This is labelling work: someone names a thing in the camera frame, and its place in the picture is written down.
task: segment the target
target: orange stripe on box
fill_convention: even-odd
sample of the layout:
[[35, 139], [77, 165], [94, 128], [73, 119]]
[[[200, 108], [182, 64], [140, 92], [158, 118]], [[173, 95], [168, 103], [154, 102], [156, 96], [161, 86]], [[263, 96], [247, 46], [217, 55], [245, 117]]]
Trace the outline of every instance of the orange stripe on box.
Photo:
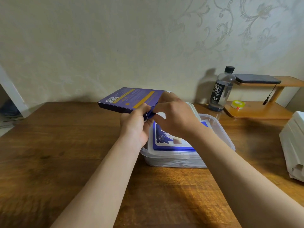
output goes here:
[[134, 91], [135, 89], [131, 89], [128, 92], [126, 92], [124, 95], [121, 95], [119, 98], [117, 98], [113, 103], [117, 103], [120, 99], [123, 99], [125, 96], [127, 96], [129, 93]]
[[145, 96], [143, 99], [141, 99], [141, 101], [139, 103], [137, 103], [135, 106], [133, 106], [133, 108], [137, 108], [139, 107], [142, 103], [144, 103], [146, 100], [149, 99], [149, 97], [152, 96], [152, 94], [154, 94], [155, 91], [151, 91], [150, 93], [147, 94], [147, 96]]

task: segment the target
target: tape roll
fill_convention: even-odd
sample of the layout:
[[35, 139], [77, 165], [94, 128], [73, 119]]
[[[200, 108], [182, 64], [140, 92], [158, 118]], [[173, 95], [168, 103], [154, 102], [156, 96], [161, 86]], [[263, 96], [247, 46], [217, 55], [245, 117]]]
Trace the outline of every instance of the tape roll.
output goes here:
[[243, 101], [236, 100], [231, 103], [231, 107], [235, 109], [243, 109], [244, 106], [245, 106], [245, 102]]

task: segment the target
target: barcode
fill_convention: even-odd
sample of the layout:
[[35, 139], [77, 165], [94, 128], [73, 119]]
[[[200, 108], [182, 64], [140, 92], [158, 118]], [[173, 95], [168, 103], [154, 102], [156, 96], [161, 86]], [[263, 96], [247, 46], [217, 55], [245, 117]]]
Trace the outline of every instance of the barcode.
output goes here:
[[118, 98], [118, 97], [115, 97], [115, 98], [111, 99], [111, 100], [109, 101], [109, 103], [114, 102], [117, 98]]
[[110, 97], [108, 100], [106, 100], [106, 102], [109, 102], [113, 99], [114, 97]]

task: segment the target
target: person's right arm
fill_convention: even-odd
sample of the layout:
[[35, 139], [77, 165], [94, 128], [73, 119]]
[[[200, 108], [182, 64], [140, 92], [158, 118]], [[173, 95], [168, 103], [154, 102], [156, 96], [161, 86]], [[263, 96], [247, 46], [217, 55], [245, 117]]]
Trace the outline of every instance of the person's right arm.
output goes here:
[[304, 207], [202, 125], [187, 103], [164, 92], [153, 111], [166, 114], [153, 117], [162, 130], [195, 148], [242, 227], [304, 227]]

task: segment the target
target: water bottle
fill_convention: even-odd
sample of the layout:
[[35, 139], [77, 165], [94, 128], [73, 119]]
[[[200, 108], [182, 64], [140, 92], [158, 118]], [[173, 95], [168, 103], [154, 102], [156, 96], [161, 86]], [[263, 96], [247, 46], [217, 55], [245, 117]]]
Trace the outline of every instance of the water bottle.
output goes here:
[[233, 66], [226, 66], [225, 72], [218, 75], [208, 105], [210, 110], [220, 112], [225, 107], [235, 81], [233, 71]]

